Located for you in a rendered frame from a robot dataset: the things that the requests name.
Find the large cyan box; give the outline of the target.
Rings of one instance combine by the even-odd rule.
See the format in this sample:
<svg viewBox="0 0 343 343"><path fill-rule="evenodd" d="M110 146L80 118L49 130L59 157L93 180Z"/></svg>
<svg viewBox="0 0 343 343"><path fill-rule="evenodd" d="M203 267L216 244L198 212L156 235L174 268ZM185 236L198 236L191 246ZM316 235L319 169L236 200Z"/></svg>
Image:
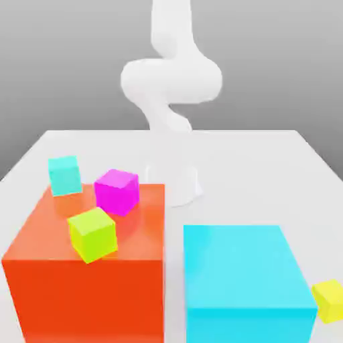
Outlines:
<svg viewBox="0 0 343 343"><path fill-rule="evenodd" d="M278 226L184 227L186 343L309 343L317 305Z"/></svg>

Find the small lime green cube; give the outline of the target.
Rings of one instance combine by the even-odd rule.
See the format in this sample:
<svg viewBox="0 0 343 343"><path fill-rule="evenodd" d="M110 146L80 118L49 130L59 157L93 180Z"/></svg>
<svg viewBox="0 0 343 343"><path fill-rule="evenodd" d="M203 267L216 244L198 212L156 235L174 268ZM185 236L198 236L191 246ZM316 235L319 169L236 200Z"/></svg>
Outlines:
<svg viewBox="0 0 343 343"><path fill-rule="evenodd" d="M86 263L92 263L118 251L115 221L99 207L70 217L72 247Z"/></svg>

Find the small turquoise cube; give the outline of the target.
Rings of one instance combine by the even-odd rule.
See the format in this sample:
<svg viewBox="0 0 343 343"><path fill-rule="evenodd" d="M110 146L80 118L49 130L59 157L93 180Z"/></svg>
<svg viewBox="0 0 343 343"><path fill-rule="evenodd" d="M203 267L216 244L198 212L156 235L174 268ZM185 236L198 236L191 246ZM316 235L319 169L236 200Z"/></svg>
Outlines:
<svg viewBox="0 0 343 343"><path fill-rule="evenodd" d="M53 196L82 192L80 170L75 155L49 158L48 173Z"/></svg>

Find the small magenta cube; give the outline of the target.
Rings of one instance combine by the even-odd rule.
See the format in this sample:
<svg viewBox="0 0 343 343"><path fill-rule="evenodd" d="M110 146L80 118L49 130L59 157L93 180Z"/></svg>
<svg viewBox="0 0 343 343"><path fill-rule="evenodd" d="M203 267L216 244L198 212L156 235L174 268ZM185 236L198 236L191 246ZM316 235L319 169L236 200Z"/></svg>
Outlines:
<svg viewBox="0 0 343 343"><path fill-rule="evenodd" d="M139 202L139 176L110 169L94 182L96 206L105 212L127 215Z"/></svg>

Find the large orange box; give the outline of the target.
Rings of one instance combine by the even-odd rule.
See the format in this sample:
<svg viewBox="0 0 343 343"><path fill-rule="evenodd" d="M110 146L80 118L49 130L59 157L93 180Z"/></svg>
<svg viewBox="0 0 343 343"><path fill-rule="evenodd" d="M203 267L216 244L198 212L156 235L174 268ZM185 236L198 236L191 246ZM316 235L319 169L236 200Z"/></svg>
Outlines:
<svg viewBox="0 0 343 343"><path fill-rule="evenodd" d="M141 185L139 204L114 217L118 251L87 264L67 219L94 205L90 184L46 190L3 256L25 343L163 343L164 187Z"/></svg>

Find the small yellow cube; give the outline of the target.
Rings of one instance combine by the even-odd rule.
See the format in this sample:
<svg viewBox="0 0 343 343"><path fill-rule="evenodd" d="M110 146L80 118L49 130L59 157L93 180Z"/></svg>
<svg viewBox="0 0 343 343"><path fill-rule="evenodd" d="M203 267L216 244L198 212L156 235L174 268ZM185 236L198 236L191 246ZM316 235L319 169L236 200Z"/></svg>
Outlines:
<svg viewBox="0 0 343 343"><path fill-rule="evenodd" d="M343 285L331 279L312 286L318 316L325 324L343 320Z"/></svg>

